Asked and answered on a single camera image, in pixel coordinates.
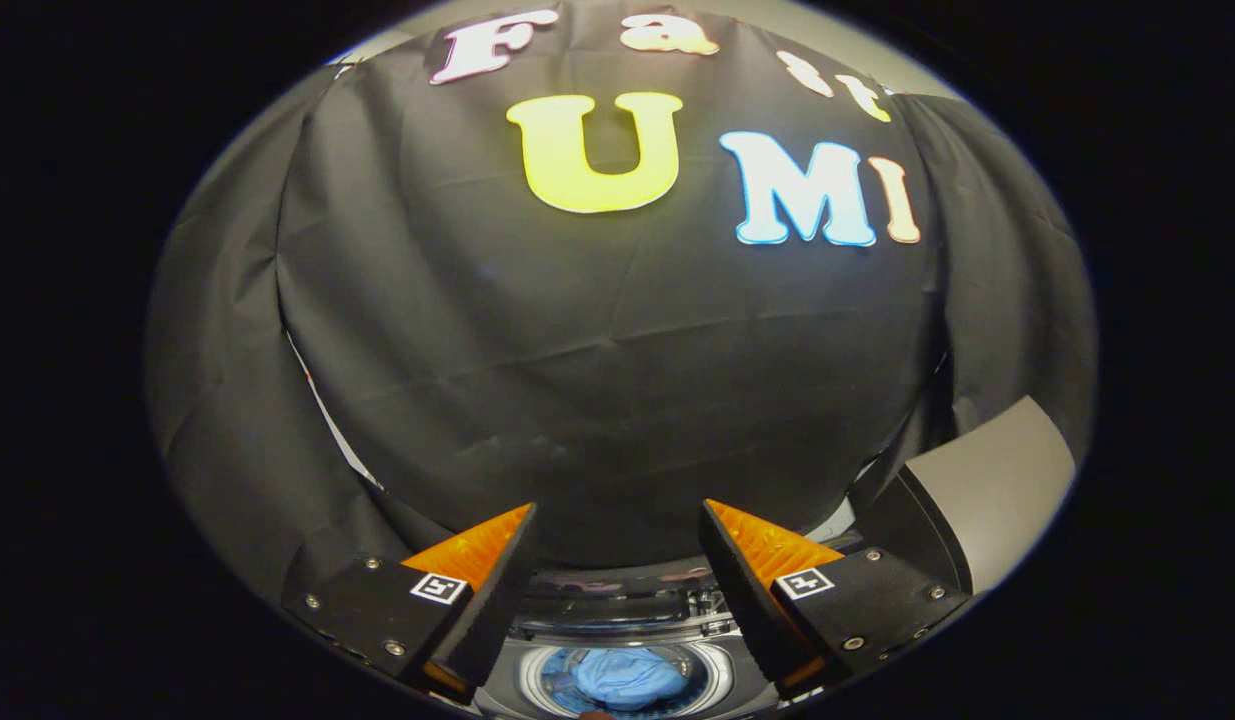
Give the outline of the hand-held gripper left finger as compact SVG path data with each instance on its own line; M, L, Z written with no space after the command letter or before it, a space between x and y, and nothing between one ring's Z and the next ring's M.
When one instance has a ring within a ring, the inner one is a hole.
M487 684L538 562L525 505L390 562L366 552L316 574L294 559L282 608L345 659L408 692L471 701Z

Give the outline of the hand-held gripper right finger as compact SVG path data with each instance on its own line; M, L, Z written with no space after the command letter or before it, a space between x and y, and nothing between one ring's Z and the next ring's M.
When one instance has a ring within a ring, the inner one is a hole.
M698 537L755 664L785 701L876 673L972 601L897 553L841 553L713 498Z

